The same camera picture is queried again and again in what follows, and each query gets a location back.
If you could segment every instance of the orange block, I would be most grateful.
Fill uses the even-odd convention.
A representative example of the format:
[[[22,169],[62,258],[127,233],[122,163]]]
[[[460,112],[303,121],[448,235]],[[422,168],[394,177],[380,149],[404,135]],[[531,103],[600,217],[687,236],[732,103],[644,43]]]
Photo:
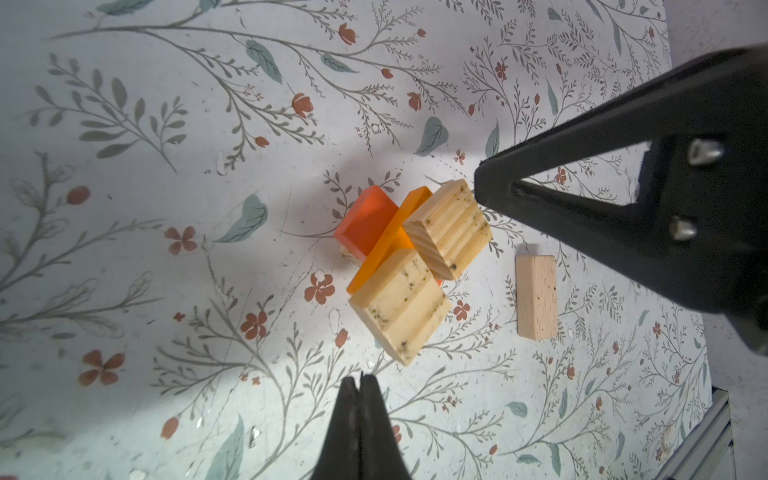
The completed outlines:
[[[388,259],[392,253],[399,248],[413,248],[411,239],[408,238],[406,231],[402,229],[402,223],[408,220],[413,212],[416,211],[428,198],[432,192],[427,187],[417,188],[409,193],[397,213],[389,221],[384,233],[382,233],[376,246],[368,254],[366,261],[362,263],[357,275],[346,288],[349,293],[355,293],[360,287],[368,281],[374,272]]]
[[[397,205],[378,185],[362,191],[333,237],[360,261],[364,261],[389,221],[397,213]]]

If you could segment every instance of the red-orange block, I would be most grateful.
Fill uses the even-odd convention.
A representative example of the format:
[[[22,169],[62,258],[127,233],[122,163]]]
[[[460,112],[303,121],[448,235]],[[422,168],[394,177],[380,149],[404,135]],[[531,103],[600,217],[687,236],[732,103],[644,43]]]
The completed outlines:
[[[368,187],[357,197],[333,237],[352,255],[365,261],[396,213],[397,205],[384,190],[378,185]]]

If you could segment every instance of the screw head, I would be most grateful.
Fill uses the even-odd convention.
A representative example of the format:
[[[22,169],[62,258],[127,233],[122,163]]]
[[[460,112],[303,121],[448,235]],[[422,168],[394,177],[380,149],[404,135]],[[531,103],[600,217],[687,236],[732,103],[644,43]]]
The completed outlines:
[[[698,230],[696,224],[690,220],[685,220],[677,215],[670,221],[670,235],[676,242],[687,242],[693,239]]]
[[[702,167],[718,161],[725,153],[725,147],[717,140],[695,138],[688,146],[688,164]]]

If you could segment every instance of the floral tablecloth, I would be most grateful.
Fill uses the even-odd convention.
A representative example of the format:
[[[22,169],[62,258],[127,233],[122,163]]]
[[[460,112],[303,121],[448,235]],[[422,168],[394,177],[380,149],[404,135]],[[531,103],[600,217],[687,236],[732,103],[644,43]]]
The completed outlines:
[[[653,478],[711,402],[700,315],[484,210],[407,369],[333,230],[669,68],[658,0],[16,2],[2,20],[0,476],[307,478],[373,372],[413,478]],[[626,203],[642,146],[536,176]],[[516,253],[558,335],[516,333]]]

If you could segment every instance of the pine wood block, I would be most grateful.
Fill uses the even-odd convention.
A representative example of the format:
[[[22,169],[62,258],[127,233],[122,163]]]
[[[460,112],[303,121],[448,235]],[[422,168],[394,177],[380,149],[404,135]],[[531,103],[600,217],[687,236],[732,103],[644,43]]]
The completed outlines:
[[[357,197],[333,237],[363,262],[396,213],[397,205],[384,190],[378,185],[368,187]]]
[[[493,239],[466,180],[443,184],[403,224],[436,278],[457,280]]]
[[[405,366],[452,307],[414,249],[395,250],[349,304],[384,350]]]
[[[406,196],[397,213],[389,221],[389,225],[384,229],[384,233],[379,237],[379,241],[373,247],[373,250],[362,263],[360,270],[357,271],[355,278],[349,283],[346,291],[355,293],[368,279],[376,272],[382,263],[389,258],[395,250],[400,248],[413,248],[413,243],[408,238],[406,231],[402,229],[402,223],[405,222],[411,214],[421,207],[424,202],[432,196],[432,192],[427,187],[417,188]]]
[[[558,279],[555,258],[524,255],[515,258],[518,335],[531,340],[558,333]]]

